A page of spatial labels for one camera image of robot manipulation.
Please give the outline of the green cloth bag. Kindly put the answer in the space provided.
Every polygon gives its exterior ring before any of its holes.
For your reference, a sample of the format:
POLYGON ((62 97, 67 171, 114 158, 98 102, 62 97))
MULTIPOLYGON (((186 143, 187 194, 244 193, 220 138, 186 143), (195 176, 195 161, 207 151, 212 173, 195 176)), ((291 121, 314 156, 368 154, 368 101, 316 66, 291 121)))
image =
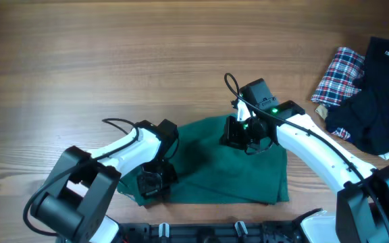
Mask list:
POLYGON ((268 139, 262 142, 268 150, 256 155, 221 145, 225 121, 224 116, 209 117, 179 127, 180 146, 170 161, 178 183, 172 184, 170 192, 143 198, 136 181, 139 169, 125 175, 117 191, 140 206, 287 202, 286 150, 268 139))

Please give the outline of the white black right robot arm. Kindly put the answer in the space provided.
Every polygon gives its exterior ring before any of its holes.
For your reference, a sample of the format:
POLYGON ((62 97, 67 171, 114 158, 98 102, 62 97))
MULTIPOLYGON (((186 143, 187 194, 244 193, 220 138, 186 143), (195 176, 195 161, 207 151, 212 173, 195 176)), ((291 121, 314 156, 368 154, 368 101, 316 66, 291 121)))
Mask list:
POLYGON ((297 226, 307 242, 389 242, 389 166, 362 161, 323 133, 292 101, 231 102, 221 142, 253 155, 266 138, 294 153, 336 195, 336 211, 314 211, 297 226))

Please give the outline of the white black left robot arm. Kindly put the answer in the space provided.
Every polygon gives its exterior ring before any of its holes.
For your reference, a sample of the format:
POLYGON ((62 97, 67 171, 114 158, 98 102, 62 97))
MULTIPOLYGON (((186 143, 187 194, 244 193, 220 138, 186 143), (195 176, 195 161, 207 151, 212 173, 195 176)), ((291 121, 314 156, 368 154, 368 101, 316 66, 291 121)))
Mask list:
POLYGON ((139 170, 138 192, 143 198, 161 196, 175 184, 177 173, 167 157, 177 149, 176 124, 147 120, 132 124, 125 137, 92 151, 67 148, 44 184, 29 198, 22 219, 33 232, 57 242, 135 242, 137 232, 106 215, 122 177, 139 170))

